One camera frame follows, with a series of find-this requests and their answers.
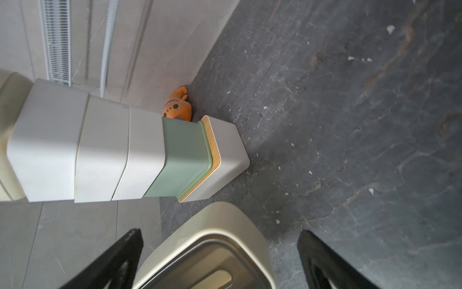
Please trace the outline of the white tissue box grey lid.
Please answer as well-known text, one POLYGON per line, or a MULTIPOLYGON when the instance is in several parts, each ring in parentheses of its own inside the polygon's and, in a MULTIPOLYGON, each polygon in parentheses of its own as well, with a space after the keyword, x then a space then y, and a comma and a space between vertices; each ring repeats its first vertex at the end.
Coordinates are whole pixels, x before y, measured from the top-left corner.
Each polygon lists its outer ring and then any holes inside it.
POLYGON ((162 116, 130 108, 128 158, 114 201, 141 199, 166 162, 162 116))

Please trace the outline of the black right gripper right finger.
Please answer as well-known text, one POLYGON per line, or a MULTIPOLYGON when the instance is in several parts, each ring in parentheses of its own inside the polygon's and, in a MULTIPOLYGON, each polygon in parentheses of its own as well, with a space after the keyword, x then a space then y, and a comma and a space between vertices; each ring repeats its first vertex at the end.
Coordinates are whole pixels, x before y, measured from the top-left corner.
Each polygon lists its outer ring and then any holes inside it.
POLYGON ((312 231, 301 232, 297 249, 310 289, 378 289, 312 231))

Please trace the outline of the mint green tissue box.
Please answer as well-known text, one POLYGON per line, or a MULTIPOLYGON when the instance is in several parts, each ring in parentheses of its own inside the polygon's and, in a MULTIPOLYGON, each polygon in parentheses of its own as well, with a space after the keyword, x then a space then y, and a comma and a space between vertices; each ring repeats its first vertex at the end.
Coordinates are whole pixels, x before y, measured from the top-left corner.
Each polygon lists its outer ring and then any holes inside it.
POLYGON ((182 199, 212 168, 213 160, 205 126, 163 118, 166 160, 145 197, 182 199))

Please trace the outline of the bamboo lid box edge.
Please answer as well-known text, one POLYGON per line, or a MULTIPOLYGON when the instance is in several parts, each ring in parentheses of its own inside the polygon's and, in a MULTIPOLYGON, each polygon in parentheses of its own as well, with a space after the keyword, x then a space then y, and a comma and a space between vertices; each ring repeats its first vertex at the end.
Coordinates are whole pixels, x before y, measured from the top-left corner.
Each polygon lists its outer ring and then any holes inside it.
POLYGON ((74 199, 75 166, 89 95, 37 79, 7 144, 7 158, 30 202, 74 199))

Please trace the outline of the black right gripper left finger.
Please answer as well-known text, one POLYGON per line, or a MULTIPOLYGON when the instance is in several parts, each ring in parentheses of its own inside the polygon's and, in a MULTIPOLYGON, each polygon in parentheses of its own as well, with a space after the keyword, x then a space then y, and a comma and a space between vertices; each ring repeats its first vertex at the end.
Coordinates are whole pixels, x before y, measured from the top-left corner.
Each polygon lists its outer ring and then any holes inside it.
POLYGON ((131 229, 62 288, 130 289, 134 284, 142 249, 141 230, 131 229))

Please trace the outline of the white tissue box bamboo lid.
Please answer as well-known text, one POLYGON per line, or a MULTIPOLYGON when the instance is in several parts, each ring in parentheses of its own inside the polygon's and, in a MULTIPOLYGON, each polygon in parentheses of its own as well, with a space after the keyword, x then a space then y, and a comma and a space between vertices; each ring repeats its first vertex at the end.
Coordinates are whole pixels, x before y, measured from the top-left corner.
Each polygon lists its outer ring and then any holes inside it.
POLYGON ((91 96, 78 147, 76 203, 112 200, 128 159, 129 107, 91 96))

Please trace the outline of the large bamboo lid tissue box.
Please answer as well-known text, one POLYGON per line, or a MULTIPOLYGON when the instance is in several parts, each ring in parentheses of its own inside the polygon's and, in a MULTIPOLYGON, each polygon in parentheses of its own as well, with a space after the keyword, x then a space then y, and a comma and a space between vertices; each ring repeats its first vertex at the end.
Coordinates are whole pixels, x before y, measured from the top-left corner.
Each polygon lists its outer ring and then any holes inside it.
POLYGON ((212 167, 179 202, 206 200, 250 166, 250 159, 235 124, 210 116, 201 119, 212 156, 212 167))

